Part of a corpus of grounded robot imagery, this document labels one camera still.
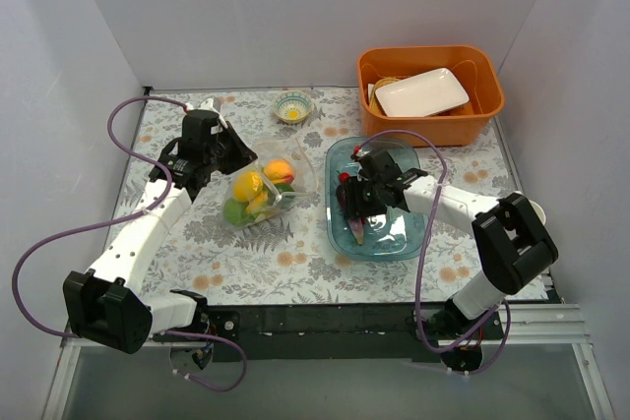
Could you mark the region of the purple eggplant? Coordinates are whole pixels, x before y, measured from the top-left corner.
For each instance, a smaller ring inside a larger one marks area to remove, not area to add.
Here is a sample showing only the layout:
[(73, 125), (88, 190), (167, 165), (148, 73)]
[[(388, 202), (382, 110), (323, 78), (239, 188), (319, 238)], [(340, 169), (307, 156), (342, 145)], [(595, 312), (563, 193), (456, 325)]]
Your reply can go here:
[(340, 184), (336, 189), (336, 197), (338, 203), (343, 211), (344, 219), (353, 235), (356, 243), (359, 246), (364, 244), (364, 227), (363, 221), (360, 218), (350, 217), (347, 213), (347, 197), (343, 184)]

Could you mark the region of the aluminium frame rail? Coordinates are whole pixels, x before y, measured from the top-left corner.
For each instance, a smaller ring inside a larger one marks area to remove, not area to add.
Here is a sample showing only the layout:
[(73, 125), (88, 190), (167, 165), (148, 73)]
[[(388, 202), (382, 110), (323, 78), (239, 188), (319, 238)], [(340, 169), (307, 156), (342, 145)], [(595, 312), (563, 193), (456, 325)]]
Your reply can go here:
[(521, 342), (584, 343), (586, 325), (575, 305), (516, 304), (469, 321), (447, 306), (430, 304), (417, 312), (411, 303), (210, 306), (206, 299), (171, 293), (154, 299), (140, 312), (106, 320), (102, 307), (94, 319), (71, 323), (62, 335), (84, 338), (128, 353), (151, 336), (169, 338), (180, 332), (196, 340), (205, 334), (237, 340), (253, 333), (371, 333), (410, 332), (431, 342), (481, 336)]

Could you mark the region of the dark green lime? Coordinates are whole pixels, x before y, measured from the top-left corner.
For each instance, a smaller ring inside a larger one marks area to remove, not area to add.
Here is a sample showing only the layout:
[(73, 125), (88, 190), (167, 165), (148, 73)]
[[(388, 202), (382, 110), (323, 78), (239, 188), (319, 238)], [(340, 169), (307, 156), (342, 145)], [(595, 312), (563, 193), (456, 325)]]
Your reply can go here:
[(294, 199), (296, 198), (296, 194), (291, 185), (286, 184), (284, 182), (278, 183), (275, 185), (279, 193), (279, 198), (277, 200), (277, 204), (279, 206), (290, 206)]

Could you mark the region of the orange plastic bin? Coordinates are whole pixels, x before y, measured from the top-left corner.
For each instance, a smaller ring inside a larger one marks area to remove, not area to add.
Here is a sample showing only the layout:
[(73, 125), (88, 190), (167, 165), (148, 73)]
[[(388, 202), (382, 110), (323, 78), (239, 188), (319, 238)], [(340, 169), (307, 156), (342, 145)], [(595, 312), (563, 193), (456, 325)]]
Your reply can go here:
[[(385, 78), (405, 79), (445, 67), (469, 95), (458, 111), (430, 117), (393, 118), (370, 107), (368, 86)], [(372, 136), (387, 130), (409, 130), (438, 147), (467, 146), (502, 111), (505, 96), (492, 61), (470, 45), (422, 45), (369, 49), (356, 63), (358, 107), (362, 132)]]

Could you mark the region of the green cabbage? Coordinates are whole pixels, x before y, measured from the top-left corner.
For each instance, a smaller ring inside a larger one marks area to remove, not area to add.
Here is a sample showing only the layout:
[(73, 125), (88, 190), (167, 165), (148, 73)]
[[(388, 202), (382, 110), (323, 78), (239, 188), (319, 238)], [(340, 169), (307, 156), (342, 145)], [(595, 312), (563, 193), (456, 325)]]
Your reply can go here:
[(247, 211), (248, 204), (235, 199), (228, 199), (222, 208), (224, 220), (234, 226), (244, 226), (251, 220), (251, 214)]

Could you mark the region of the orange peach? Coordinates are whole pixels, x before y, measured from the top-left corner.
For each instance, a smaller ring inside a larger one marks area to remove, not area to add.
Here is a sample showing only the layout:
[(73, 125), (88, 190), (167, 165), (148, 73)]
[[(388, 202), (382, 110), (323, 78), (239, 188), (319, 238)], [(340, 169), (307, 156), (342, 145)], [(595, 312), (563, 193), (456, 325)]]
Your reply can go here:
[(281, 158), (269, 160), (263, 167), (263, 173), (274, 185), (290, 185), (295, 178), (292, 164)]

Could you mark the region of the small patterned bowl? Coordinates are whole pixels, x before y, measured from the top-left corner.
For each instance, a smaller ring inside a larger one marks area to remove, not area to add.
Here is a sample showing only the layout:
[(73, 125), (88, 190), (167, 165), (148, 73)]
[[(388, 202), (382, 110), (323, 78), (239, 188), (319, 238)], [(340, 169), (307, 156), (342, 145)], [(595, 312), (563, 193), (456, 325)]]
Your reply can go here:
[(273, 112), (286, 124), (297, 124), (304, 121), (314, 108), (310, 96), (302, 90), (284, 90), (278, 94)]

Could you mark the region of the white rectangular plate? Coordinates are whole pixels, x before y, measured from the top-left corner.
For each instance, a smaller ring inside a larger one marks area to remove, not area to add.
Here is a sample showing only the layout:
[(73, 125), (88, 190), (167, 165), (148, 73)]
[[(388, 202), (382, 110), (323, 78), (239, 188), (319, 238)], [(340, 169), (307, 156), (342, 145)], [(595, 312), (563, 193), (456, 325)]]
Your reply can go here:
[(403, 79), (409, 86), (406, 114), (403, 117), (421, 118), (447, 112), (467, 104), (469, 95), (448, 68), (434, 69)]

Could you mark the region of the clear zip top bag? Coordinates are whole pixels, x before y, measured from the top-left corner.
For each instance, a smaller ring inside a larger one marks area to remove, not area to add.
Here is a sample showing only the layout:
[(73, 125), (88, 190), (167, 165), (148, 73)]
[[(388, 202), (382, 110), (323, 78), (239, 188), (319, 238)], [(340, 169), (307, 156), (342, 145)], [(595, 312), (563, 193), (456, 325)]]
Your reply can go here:
[[(300, 205), (302, 202), (317, 196), (319, 193), (319, 182), (316, 176), (315, 168), (298, 140), (283, 139), (259, 142), (254, 145), (254, 151), (258, 155), (258, 158), (252, 164), (247, 165), (230, 176), (222, 208), (228, 199), (233, 199), (232, 185), (235, 178), (245, 171), (258, 171), (262, 175), (262, 179), (264, 181), (263, 191), (268, 191), (269, 197), (273, 199), (269, 200), (268, 206), (260, 213), (255, 216), (251, 215), (249, 223), (239, 227), (234, 227), (224, 220), (221, 208), (223, 223), (229, 229), (240, 230), (269, 218), (278, 216)], [(295, 191), (296, 198), (290, 206), (279, 206), (277, 204), (279, 193), (275, 188), (275, 185), (263, 173), (263, 167), (269, 160), (279, 158), (290, 162), (295, 170), (295, 178), (290, 185)]]

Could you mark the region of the yellow lemon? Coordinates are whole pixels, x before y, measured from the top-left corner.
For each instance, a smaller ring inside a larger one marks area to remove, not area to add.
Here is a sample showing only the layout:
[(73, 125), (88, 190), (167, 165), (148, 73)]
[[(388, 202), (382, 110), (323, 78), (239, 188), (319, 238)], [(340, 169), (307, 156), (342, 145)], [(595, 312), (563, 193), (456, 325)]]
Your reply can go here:
[(232, 185), (232, 196), (240, 203), (249, 203), (264, 190), (264, 181), (258, 171), (240, 173)]

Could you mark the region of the clear blue plastic tray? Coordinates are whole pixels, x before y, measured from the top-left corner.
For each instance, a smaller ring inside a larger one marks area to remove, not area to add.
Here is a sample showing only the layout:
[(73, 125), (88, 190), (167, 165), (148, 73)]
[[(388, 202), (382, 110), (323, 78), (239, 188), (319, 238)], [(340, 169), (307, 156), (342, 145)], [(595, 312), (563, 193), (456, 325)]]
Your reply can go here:
[(368, 218), (363, 224), (364, 240), (358, 244), (343, 217), (336, 197), (339, 176), (356, 175), (359, 164), (350, 159), (354, 148), (365, 139), (352, 137), (331, 145), (326, 154), (325, 198), (326, 225), (329, 241), (341, 255), (356, 261), (389, 262), (414, 259), (419, 256), (428, 217), (424, 214), (387, 209)]

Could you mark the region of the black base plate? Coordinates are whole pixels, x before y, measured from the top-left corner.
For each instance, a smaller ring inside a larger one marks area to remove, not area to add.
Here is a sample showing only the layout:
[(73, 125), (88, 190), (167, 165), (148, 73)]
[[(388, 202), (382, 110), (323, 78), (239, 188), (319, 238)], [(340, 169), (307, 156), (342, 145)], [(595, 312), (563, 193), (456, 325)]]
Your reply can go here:
[(250, 361), (439, 360), (420, 339), (411, 302), (210, 306), (183, 331), (154, 340), (204, 344), (205, 332), (235, 342)]

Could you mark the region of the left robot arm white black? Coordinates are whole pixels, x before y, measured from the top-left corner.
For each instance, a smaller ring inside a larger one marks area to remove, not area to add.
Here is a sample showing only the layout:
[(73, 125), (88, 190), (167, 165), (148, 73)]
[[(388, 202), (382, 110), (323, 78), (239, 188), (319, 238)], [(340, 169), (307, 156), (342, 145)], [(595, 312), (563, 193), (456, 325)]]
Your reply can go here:
[(161, 151), (131, 221), (86, 271), (64, 280), (72, 333), (129, 354), (168, 330), (202, 339), (210, 327), (205, 297), (174, 289), (143, 300), (140, 292), (159, 248), (212, 174), (229, 175), (256, 158), (213, 99), (186, 106), (181, 134)]

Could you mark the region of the orange green mango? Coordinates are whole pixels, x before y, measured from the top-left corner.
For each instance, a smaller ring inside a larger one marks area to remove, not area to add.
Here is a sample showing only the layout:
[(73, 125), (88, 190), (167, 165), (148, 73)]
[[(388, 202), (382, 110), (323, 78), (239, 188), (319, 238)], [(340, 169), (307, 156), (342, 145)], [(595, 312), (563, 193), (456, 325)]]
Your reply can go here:
[(269, 200), (272, 199), (273, 198), (269, 197), (268, 191), (263, 191), (247, 205), (245, 212), (248, 215), (255, 216), (266, 208), (269, 204)]

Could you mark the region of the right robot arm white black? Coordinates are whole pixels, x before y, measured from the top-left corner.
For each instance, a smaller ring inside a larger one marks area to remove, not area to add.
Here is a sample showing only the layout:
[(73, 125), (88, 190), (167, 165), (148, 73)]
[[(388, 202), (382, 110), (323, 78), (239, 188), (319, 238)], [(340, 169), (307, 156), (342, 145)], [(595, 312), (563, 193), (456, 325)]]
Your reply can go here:
[(359, 171), (341, 184), (346, 217), (362, 221), (398, 209), (431, 216), (473, 238), (481, 270), (443, 309), (446, 329), (456, 338), (472, 336), (482, 315), (558, 259), (541, 207), (520, 193), (473, 194), (419, 168), (403, 171), (386, 150), (359, 150), (351, 159)]

